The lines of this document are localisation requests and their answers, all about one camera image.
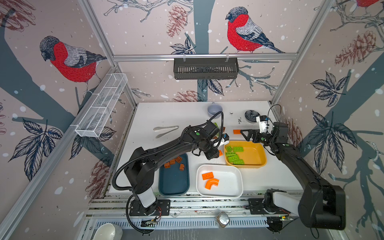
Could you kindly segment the orange curved lego arch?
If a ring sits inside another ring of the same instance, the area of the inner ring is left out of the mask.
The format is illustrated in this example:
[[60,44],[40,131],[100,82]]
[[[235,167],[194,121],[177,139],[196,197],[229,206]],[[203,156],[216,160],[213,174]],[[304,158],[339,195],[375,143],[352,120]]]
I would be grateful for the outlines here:
[[218,185],[219,185],[219,180],[215,179],[215,178],[212,178],[212,179],[208,179],[207,180],[205,188],[208,189],[208,190],[211,190],[212,186],[217,187]]

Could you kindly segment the green long lego brick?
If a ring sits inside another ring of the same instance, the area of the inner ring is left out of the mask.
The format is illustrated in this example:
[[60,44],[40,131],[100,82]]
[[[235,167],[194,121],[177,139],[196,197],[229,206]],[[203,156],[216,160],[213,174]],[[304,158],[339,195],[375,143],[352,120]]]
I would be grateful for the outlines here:
[[242,159],[237,159],[232,162],[233,165],[244,165],[245,162]]

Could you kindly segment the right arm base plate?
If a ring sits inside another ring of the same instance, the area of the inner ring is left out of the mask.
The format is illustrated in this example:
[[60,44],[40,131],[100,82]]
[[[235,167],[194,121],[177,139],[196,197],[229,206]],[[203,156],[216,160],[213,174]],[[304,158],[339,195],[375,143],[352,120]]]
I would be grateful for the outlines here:
[[282,208],[273,207],[265,203],[264,199],[255,198],[248,199],[248,206],[246,209],[250,211],[251,215],[290,215],[289,211]]

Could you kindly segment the orange lego plate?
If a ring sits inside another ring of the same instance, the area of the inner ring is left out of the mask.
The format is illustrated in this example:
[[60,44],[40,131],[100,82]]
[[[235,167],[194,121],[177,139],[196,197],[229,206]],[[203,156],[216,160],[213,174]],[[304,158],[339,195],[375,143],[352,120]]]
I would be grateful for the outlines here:
[[209,173],[204,173],[202,174],[202,178],[203,180],[209,180],[209,179],[213,179],[214,178],[214,174],[213,172],[209,172]]

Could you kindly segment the brown lego brick front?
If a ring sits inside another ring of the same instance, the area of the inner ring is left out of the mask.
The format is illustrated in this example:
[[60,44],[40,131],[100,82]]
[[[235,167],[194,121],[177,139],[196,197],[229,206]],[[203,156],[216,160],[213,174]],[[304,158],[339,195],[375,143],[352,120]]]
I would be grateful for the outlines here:
[[177,158],[175,158],[175,161],[177,162],[177,163],[181,163],[181,161],[182,161],[183,159],[182,159],[182,157],[177,157]]

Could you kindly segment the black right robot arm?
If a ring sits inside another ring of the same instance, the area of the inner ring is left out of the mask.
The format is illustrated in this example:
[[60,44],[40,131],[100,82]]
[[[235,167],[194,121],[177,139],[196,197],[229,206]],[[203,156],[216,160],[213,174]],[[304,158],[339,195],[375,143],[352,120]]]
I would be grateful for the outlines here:
[[322,178],[288,143],[289,128],[275,122],[271,133],[261,130],[241,130],[246,141],[270,147],[272,153],[294,174],[304,189],[300,200],[281,191],[272,191],[271,200],[277,208],[299,216],[308,228],[344,230],[346,227],[345,191]]

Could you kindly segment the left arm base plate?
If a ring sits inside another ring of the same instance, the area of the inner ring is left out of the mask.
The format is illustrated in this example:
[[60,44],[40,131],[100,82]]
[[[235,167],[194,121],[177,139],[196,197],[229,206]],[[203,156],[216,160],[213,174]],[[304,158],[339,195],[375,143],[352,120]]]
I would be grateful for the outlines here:
[[168,216],[170,214],[170,200],[156,200],[148,208],[145,208],[139,200],[132,200],[127,205],[129,216],[149,217],[149,216]]

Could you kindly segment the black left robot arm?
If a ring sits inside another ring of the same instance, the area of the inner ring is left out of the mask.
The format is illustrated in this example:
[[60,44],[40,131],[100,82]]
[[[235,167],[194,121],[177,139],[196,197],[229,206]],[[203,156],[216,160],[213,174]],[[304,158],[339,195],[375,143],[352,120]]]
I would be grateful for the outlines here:
[[145,209],[145,214],[152,214],[159,208],[152,190],[155,171],[180,155],[196,149],[204,153],[207,160],[218,158],[223,127],[224,113],[219,111],[203,124],[186,127],[180,137],[160,147],[135,149],[130,159],[116,170],[112,178],[113,188],[131,191]]

